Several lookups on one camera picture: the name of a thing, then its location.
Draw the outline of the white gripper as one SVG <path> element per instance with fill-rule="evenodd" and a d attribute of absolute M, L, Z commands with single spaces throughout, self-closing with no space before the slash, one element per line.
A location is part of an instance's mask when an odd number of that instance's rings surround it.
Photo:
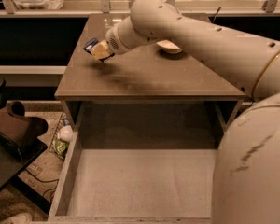
<path fill-rule="evenodd" d="M 96 44 L 91 54 L 96 60 L 104 61 L 114 55 L 121 55 L 130 51 L 119 39 L 119 27 L 117 25 L 110 28 L 106 35 L 105 40 Z"/>

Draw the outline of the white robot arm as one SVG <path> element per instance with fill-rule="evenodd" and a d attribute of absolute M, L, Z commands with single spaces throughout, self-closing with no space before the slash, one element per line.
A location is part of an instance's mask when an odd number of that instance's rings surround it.
<path fill-rule="evenodd" d="M 162 0 L 135 0 L 90 53 L 103 61 L 163 39 L 257 101 L 220 142 L 211 223 L 280 224 L 280 42 L 187 18 Z"/>

